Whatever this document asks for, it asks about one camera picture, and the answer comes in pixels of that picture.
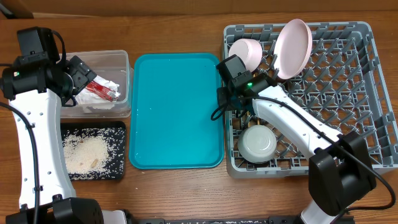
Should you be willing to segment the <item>small pink saucer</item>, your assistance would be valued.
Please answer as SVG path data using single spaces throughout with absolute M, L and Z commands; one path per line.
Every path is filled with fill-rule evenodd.
M 247 70 L 255 71 L 261 63 L 262 47 L 254 39 L 239 39 L 229 49 L 228 56 L 237 55 L 245 64 Z

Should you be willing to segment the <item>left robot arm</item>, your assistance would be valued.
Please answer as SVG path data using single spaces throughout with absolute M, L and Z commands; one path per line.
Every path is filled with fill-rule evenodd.
M 20 210 L 6 223 L 103 223 L 94 199 L 76 197 L 63 155 L 60 109 L 96 73 L 79 57 L 43 59 L 5 68 L 1 90 L 17 126 L 21 156 Z

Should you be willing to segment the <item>white napkin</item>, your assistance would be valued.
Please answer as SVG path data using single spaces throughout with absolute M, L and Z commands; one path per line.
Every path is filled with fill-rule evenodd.
M 121 94 L 120 92 L 118 92 L 119 84 L 111 80 L 104 79 L 99 75 L 93 81 L 114 90 L 117 96 L 120 97 Z M 98 110 L 111 109 L 114 107 L 114 103 L 117 101 L 117 100 L 115 101 L 104 100 L 95 93 L 88 91 L 86 87 L 75 98 L 79 105 L 90 105 L 93 109 L 98 109 Z

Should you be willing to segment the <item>grey bowl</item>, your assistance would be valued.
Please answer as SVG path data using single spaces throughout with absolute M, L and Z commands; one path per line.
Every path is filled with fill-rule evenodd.
M 262 164 L 274 158 L 277 140 L 274 132 L 263 125 L 254 125 L 242 131 L 238 151 L 248 162 Z

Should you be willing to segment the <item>large pink plate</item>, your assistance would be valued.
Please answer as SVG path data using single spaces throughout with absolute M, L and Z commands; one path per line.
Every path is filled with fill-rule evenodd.
M 312 40 L 311 30 L 303 20 L 286 23 L 274 48 L 274 68 L 279 78 L 288 80 L 304 69 L 312 51 Z

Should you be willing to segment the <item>red ketchup packet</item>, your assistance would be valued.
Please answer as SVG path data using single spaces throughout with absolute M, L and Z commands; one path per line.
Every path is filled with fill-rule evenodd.
M 92 93 L 95 93 L 98 95 L 100 98 L 108 101 L 115 101 L 117 100 L 118 96 L 116 92 L 108 87 L 105 87 L 103 85 L 100 85 L 99 83 L 96 83 L 95 81 L 90 82 L 87 86 L 86 89 Z

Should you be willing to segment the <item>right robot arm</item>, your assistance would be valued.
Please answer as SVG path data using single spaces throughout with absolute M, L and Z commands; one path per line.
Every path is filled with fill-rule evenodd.
M 342 134 L 294 103 L 269 76 L 251 72 L 222 75 L 218 111 L 244 110 L 273 125 L 308 161 L 312 202 L 300 223 L 336 223 L 352 204 L 376 187 L 366 140 Z

